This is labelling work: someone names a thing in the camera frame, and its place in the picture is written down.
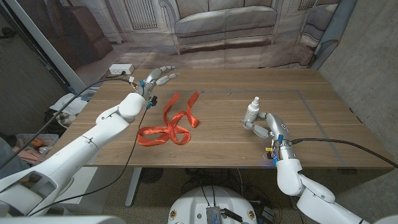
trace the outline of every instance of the red lanyard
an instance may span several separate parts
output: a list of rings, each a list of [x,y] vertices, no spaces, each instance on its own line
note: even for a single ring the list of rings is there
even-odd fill
[[[155,146],[158,144],[163,144],[169,138],[175,144],[185,144],[189,142],[191,139],[191,134],[189,131],[183,127],[177,126],[178,121],[186,115],[188,118],[189,123],[192,127],[198,126],[199,120],[194,118],[192,115],[191,107],[199,97],[199,93],[195,92],[191,98],[188,100],[187,111],[179,111],[177,114],[174,115],[173,119],[169,122],[167,121],[167,112],[169,111],[170,107],[180,98],[180,94],[175,93],[171,100],[166,104],[163,110],[163,120],[167,127],[144,127],[138,130],[138,137],[137,142],[142,144],[143,146]],[[163,133],[161,136],[157,137],[155,140],[147,139],[143,135],[144,134],[157,134]],[[177,141],[177,137],[175,134],[184,133],[184,137],[181,141]]]

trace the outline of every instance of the power strip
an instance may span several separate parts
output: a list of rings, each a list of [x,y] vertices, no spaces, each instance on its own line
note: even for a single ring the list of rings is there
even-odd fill
[[[112,75],[120,75],[123,71],[126,72],[126,75],[131,75],[132,71],[134,71],[134,66],[132,64],[113,64],[109,71]]]

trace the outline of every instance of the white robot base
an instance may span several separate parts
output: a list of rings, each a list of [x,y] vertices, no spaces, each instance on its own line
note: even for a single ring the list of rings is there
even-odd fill
[[[170,209],[168,224],[207,224],[206,209],[211,207],[226,208],[242,217],[243,223],[257,224],[253,207],[242,195],[225,187],[213,186],[213,188],[214,194],[211,186],[203,186],[203,190],[198,187],[182,195]],[[216,217],[209,218],[211,219],[210,223],[219,223],[213,221]],[[240,222],[230,217],[221,216],[220,223],[238,224]]]

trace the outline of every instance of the spray bottle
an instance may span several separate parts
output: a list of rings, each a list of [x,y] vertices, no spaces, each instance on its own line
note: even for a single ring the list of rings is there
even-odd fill
[[[250,123],[253,123],[259,113],[259,97],[254,97],[253,102],[248,106],[248,110],[246,111],[246,115],[244,115],[244,120]]]

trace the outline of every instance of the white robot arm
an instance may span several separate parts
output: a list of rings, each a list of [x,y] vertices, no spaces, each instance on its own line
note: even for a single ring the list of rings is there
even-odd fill
[[[253,124],[258,120],[264,120],[271,130]],[[289,130],[278,116],[258,113],[255,120],[246,116],[242,124],[245,128],[252,129],[260,138],[271,137],[275,142],[273,153],[278,187],[286,195],[300,196],[297,206],[306,216],[319,223],[368,223],[337,204],[335,195],[325,186],[299,173],[302,166],[293,152]]]
[[[160,84],[164,85],[179,75],[175,73],[161,78],[173,69],[165,66],[153,70],[144,81],[140,81],[140,86],[135,87],[136,93],[129,93],[120,104],[101,113],[96,126],[43,163],[1,179],[0,205],[8,206],[11,216],[29,216],[53,203],[87,161],[107,143],[118,138],[143,108],[156,104],[157,97],[150,92],[157,81],[162,80]],[[42,215],[48,209],[35,215]]]

